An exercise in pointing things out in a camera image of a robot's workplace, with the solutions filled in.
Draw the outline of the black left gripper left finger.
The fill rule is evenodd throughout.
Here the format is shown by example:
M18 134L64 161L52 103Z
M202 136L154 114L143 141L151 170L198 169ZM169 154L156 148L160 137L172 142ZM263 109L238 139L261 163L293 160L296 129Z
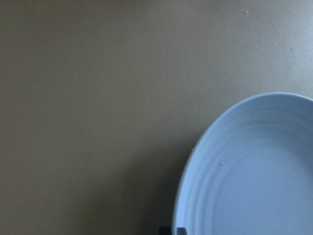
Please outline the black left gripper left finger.
M158 234L159 235L171 235L171 228L170 227L159 227Z

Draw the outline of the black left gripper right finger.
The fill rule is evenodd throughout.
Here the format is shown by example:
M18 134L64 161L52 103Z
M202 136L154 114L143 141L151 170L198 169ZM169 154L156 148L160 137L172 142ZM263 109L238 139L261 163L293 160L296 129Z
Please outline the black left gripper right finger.
M186 229L185 228L177 228L176 235L186 235Z

